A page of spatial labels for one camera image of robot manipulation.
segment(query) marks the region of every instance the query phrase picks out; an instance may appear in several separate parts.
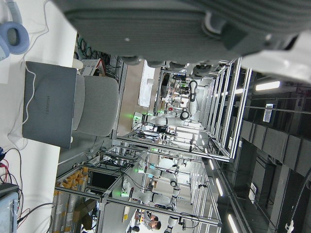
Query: fluorescent light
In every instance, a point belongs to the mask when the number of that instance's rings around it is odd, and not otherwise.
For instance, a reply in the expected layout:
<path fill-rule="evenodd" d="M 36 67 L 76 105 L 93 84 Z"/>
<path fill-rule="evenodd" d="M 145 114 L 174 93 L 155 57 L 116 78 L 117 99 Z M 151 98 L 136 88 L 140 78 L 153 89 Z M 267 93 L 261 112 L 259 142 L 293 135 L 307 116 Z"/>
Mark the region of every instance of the fluorescent light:
<path fill-rule="evenodd" d="M 217 187 L 218 187 L 219 194 L 222 197 L 224 193 L 223 193 L 222 187 L 220 186 L 218 178 L 216 178 L 216 184 L 217 184 Z"/>
<path fill-rule="evenodd" d="M 234 91 L 234 94 L 241 94 L 241 93 L 243 93 L 243 88 L 236 89 L 236 90 Z"/>
<path fill-rule="evenodd" d="M 211 159 L 209 160 L 209 165 L 210 165 L 210 168 L 211 168 L 212 170 L 214 170 L 214 165 L 213 165 L 213 162 L 212 162 Z"/>
<path fill-rule="evenodd" d="M 280 81 L 263 83 L 263 84 L 256 85 L 256 91 L 275 89 L 278 87 L 280 87 Z"/>
<path fill-rule="evenodd" d="M 228 215 L 228 220 L 229 220 L 229 223 L 230 223 L 230 226 L 231 226 L 233 233 L 239 233 L 231 215 Z"/>

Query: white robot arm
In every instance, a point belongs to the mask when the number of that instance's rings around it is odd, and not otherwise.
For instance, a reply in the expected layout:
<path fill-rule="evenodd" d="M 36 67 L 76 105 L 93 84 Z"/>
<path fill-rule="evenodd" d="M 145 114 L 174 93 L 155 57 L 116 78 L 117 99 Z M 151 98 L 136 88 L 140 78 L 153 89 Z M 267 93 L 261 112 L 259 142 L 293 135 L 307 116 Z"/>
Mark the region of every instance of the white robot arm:
<path fill-rule="evenodd" d="M 196 88 L 198 83 L 193 80 L 189 83 L 190 96 L 189 96 L 189 112 L 191 115 L 194 115 L 197 112 L 197 101 L 196 101 Z"/>
<path fill-rule="evenodd" d="M 154 177 L 157 177 L 157 178 L 160 178 L 160 177 L 166 178 L 166 179 L 170 180 L 170 184 L 172 187 L 177 186 L 176 175 L 179 172 L 179 168 L 177 168 L 173 174 L 171 172 L 163 171 L 163 170 L 160 170 L 158 168 L 157 169 L 147 168 L 145 170 L 142 170 L 143 168 L 146 167 L 142 161 L 140 161 L 139 166 L 141 168 L 141 170 L 138 171 L 139 173 L 150 174 L 150 175 L 153 175 Z"/>
<path fill-rule="evenodd" d="M 151 191 L 146 191 L 143 193 L 137 188 L 133 188 L 133 187 L 131 188 L 130 183 L 126 179 L 124 180 L 122 186 L 125 187 L 124 188 L 125 192 L 129 193 L 129 197 L 131 198 L 140 200 L 144 204 L 153 202 L 153 203 L 165 206 L 167 210 L 176 211 L 176 199 L 180 192 L 180 188 L 178 186 L 174 187 L 171 199 L 169 197 L 166 197 L 164 195 L 154 193 Z M 176 225 L 177 220 L 178 220 L 177 217 L 170 216 L 168 226 L 166 230 L 164 231 L 164 233 L 171 233 L 173 227 Z"/>
<path fill-rule="evenodd" d="M 174 117 L 172 115 L 162 115 L 162 116 L 146 116 L 144 119 L 145 123 L 152 123 L 159 126 L 168 126 L 168 125 L 174 125 L 174 126 L 182 126 L 186 119 L 191 117 L 197 112 L 197 101 L 196 101 L 196 88 L 198 86 L 198 83 L 195 80 L 192 80 L 189 83 L 189 108 L 188 110 L 186 108 L 183 109 L 180 117 Z"/>

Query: gray laptop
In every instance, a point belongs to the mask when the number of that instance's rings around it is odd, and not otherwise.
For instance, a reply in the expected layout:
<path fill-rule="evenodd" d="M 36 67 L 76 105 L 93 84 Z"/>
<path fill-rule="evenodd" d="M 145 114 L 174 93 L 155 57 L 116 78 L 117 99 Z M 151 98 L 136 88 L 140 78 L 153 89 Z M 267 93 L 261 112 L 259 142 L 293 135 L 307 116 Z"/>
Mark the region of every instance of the gray laptop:
<path fill-rule="evenodd" d="M 77 70 L 37 62 L 26 65 L 36 79 L 23 137 L 69 149 Z M 33 93 L 33 80 L 34 75 L 26 70 L 23 121 Z"/>

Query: chair backrest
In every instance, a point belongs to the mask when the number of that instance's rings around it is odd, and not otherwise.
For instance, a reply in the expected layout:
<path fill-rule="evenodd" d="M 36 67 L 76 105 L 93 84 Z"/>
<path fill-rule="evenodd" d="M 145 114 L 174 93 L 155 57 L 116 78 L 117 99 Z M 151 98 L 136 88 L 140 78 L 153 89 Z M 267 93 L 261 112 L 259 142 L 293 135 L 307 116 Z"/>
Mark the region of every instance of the chair backrest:
<path fill-rule="evenodd" d="M 111 133 L 117 116 L 118 83 L 113 78 L 101 76 L 85 76 L 84 81 L 85 99 L 76 130 L 96 136 L 107 136 Z"/>

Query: electronic device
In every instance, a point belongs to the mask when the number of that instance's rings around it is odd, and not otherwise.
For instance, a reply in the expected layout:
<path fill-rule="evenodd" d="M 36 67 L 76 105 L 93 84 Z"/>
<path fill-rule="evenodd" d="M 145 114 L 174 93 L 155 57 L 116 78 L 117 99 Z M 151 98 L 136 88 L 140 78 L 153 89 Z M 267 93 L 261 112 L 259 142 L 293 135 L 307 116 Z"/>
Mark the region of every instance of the electronic device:
<path fill-rule="evenodd" d="M 29 36 L 22 25 L 21 15 L 17 4 L 7 0 L 13 21 L 0 25 L 0 61 L 11 54 L 22 54 L 29 47 Z"/>
<path fill-rule="evenodd" d="M 0 184 L 0 233 L 17 232 L 18 185 Z"/>
<path fill-rule="evenodd" d="M 37 62 L 26 66 L 31 73 L 26 70 L 23 137 L 69 149 L 77 70 Z"/>

